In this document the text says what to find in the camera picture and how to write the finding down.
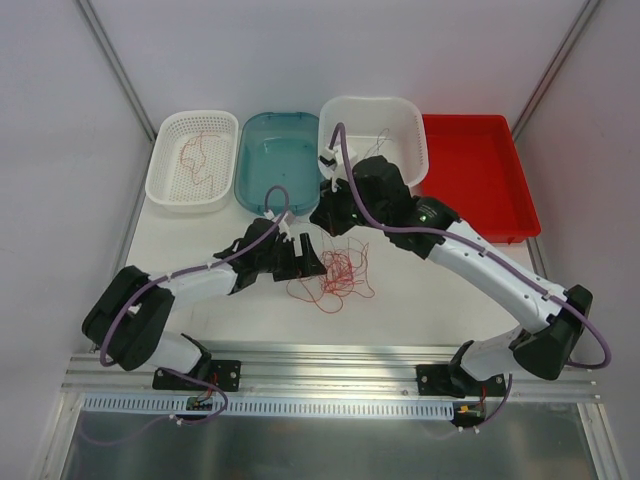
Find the red wire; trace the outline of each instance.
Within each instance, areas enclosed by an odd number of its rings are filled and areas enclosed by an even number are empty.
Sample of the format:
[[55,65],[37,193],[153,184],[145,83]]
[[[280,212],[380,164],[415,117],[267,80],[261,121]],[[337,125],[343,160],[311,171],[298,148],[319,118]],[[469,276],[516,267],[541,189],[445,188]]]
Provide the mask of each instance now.
[[[344,306],[344,298],[355,293],[363,298],[372,298],[375,296],[375,290],[371,288],[368,278],[368,253],[369,244],[363,244],[362,242],[354,239],[347,239],[346,249],[337,249],[333,243],[333,240],[329,238],[331,248],[325,247],[325,236],[323,233],[322,243],[323,252],[320,256],[320,261],[327,269],[327,274],[314,278],[297,279],[287,283],[287,293],[293,298],[302,300],[307,303],[314,303],[324,313],[338,313]],[[358,247],[352,247],[351,242],[357,242]],[[300,296],[292,293],[291,283],[293,281],[298,282],[308,296]],[[358,291],[356,287],[364,285],[366,293]],[[319,290],[319,294],[314,295],[312,292]],[[320,302],[326,296],[332,296],[338,300],[339,306],[334,309],[327,309],[323,307]]]
[[485,411],[484,405],[487,400],[487,387],[485,385],[482,386],[482,398],[480,399],[480,403],[477,403],[476,406],[480,405],[482,407],[482,411]]
[[[193,138],[190,138],[189,140],[187,140],[185,142],[185,144],[183,145],[182,149],[180,149],[180,165],[182,165],[184,168],[186,168],[190,173],[191,173],[191,181],[193,182],[194,185],[200,185],[204,182],[206,182],[207,180],[211,179],[211,187],[213,188],[213,182],[214,182],[214,177],[213,175],[207,175],[206,177],[198,180],[197,179],[197,175],[198,173],[200,173],[200,170],[202,170],[203,167],[206,167],[207,165],[207,155],[204,153],[204,150],[202,148],[202,143],[203,143],[203,139],[205,137],[215,137],[215,138],[220,138],[219,135],[215,135],[213,133],[205,133],[205,132],[201,132],[200,134],[196,135]],[[187,148],[191,148],[191,147],[198,147],[199,153],[202,156],[202,162],[198,165],[198,167],[196,168],[196,159],[192,158],[191,156],[186,157],[185,156],[185,152],[187,151]]]
[[[218,374],[214,372],[213,376],[209,379],[209,381],[214,385],[218,385]],[[209,400],[212,394],[213,394],[213,389],[212,388],[208,389],[204,398],[202,400],[198,400],[198,402],[204,402],[205,400]]]

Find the tangled red wire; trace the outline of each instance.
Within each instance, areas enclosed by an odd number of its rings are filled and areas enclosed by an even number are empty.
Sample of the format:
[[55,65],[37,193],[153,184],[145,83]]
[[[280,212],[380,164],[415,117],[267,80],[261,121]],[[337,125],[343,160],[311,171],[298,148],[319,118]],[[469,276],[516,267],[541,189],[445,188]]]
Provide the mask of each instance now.
[[[344,299],[352,293],[363,298],[375,296],[376,292],[369,285],[367,275],[369,244],[348,238],[347,248],[338,249],[324,231],[322,234],[323,252],[320,261],[327,269],[327,274],[291,280],[287,283],[287,293],[298,300],[315,303],[324,313],[338,313],[344,306]],[[325,236],[331,243],[330,249],[325,248]],[[294,282],[301,285],[306,294],[293,293],[291,286]],[[327,308],[327,303],[334,305],[334,308]]]
[[[204,168],[206,173],[206,166],[207,166],[207,155],[204,153],[204,148],[203,148],[203,142],[205,138],[220,138],[219,135],[215,135],[213,133],[205,133],[205,132],[201,132],[200,134],[196,135],[195,137],[190,138],[189,140],[186,141],[186,143],[183,145],[182,149],[180,150],[180,165],[182,165],[185,169],[187,169],[190,173],[191,173],[191,181],[193,182],[194,185],[200,185],[201,183],[206,182],[207,180],[211,180],[211,185],[213,187],[213,175],[207,175],[206,177],[203,178],[198,178],[198,174],[200,173],[200,171]],[[197,162],[196,161],[196,156],[200,156],[200,161]]]

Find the metal frame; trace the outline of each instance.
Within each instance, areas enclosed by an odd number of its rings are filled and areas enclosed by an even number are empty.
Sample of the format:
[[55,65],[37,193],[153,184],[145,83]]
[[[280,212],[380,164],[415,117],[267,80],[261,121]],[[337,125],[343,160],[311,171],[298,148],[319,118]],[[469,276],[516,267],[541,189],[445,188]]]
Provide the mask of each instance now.
[[87,25],[91,30],[94,40],[100,47],[100,50],[102,50],[107,64],[111,67],[118,84],[122,88],[122,93],[124,93],[125,98],[129,102],[133,113],[138,119],[138,123],[140,123],[140,127],[144,130],[149,141],[155,141],[157,134],[153,129],[153,124],[151,123],[151,120],[149,120],[149,116],[147,115],[138,94],[131,84],[131,80],[129,80],[129,76],[127,75],[118,54],[111,44],[111,40],[109,40],[109,36],[107,35],[107,32],[105,32],[98,14],[96,13],[95,8],[93,8],[91,0],[76,0],[76,4],[87,21]]
[[[122,87],[140,126],[150,141],[156,132],[144,106],[131,84],[91,0],[76,0],[87,20],[91,34]],[[586,0],[571,28],[544,72],[513,127],[514,140],[522,133],[589,25],[603,0]],[[140,186],[135,208],[120,248],[114,270],[125,265],[129,247],[144,200]],[[536,273],[548,276],[544,256],[537,239],[528,242]],[[445,363],[456,347],[355,347],[264,345],[246,343],[210,343],[215,358],[238,359],[243,362],[241,389],[238,396],[335,399],[417,399],[414,366]],[[79,354],[71,358],[62,385],[55,428],[44,458],[37,463],[36,478],[57,479],[64,468],[66,452],[78,420],[86,392],[137,393],[157,395],[151,389],[153,371],[140,369],[123,372],[118,367],[104,369],[95,354]],[[603,479],[628,478],[613,441],[598,385],[591,372],[567,369],[560,379],[550,383],[526,373],[515,375],[510,401],[559,402],[577,404],[596,471]]]
[[578,15],[576,15],[571,27],[569,27],[569,30],[562,39],[562,42],[560,42],[560,46],[553,55],[551,62],[549,62],[547,69],[542,74],[538,85],[536,85],[536,88],[529,97],[522,113],[513,125],[511,135],[513,136],[514,141],[516,141],[524,131],[527,123],[529,123],[529,120],[538,108],[538,105],[540,105],[542,98],[556,79],[558,72],[560,72],[560,69],[569,58],[569,55],[571,55],[573,48],[576,46],[578,40],[587,29],[591,20],[593,20],[594,15],[603,3],[604,0],[586,0],[582,5],[582,8],[578,12]]
[[[334,399],[419,399],[415,366],[446,364],[456,347],[355,347],[204,342],[213,358],[240,360],[236,396]],[[125,372],[103,368],[97,354],[74,355],[63,392],[166,394],[151,388],[154,369]],[[450,401],[450,397],[429,397]],[[511,401],[599,403],[591,372],[567,368],[555,382],[526,372],[514,374]]]
[[598,478],[628,479],[604,405],[579,404],[578,411]]

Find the white plastic basket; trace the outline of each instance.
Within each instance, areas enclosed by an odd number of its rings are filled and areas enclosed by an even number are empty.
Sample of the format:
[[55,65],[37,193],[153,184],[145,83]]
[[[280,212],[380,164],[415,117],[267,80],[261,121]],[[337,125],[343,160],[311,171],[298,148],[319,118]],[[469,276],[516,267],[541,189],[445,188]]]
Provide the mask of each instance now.
[[360,160],[383,155],[400,169],[404,182],[413,187],[427,175],[429,156],[420,110],[397,97],[336,97],[320,111],[319,152],[329,144],[338,122],[347,130],[349,148]]
[[215,212],[231,196],[238,120],[228,112],[195,110],[160,126],[145,191],[167,210]]

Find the cable clip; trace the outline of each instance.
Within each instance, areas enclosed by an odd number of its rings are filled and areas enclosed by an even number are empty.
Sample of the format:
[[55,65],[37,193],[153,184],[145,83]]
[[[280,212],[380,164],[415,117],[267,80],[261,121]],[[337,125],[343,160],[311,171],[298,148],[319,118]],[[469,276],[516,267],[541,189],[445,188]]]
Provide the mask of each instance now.
[[[291,241],[291,239],[293,238],[293,236],[291,235],[291,229],[289,228],[289,222],[288,222],[289,213],[290,212],[285,213],[284,218],[278,224],[280,233],[285,234],[285,241]],[[271,210],[267,210],[266,212],[264,212],[264,216],[266,217],[267,220],[271,220],[271,221],[273,221],[273,219],[276,218],[275,214]]]
[[331,192],[336,193],[338,191],[338,176],[331,176]]
[[[177,417],[176,417],[175,413],[170,413],[170,414],[169,414],[169,420],[176,420],[176,418],[177,418]],[[181,419],[181,418],[178,418],[178,419],[176,420],[176,423],[178,424],[178,426],[182,425],[182,419]]]

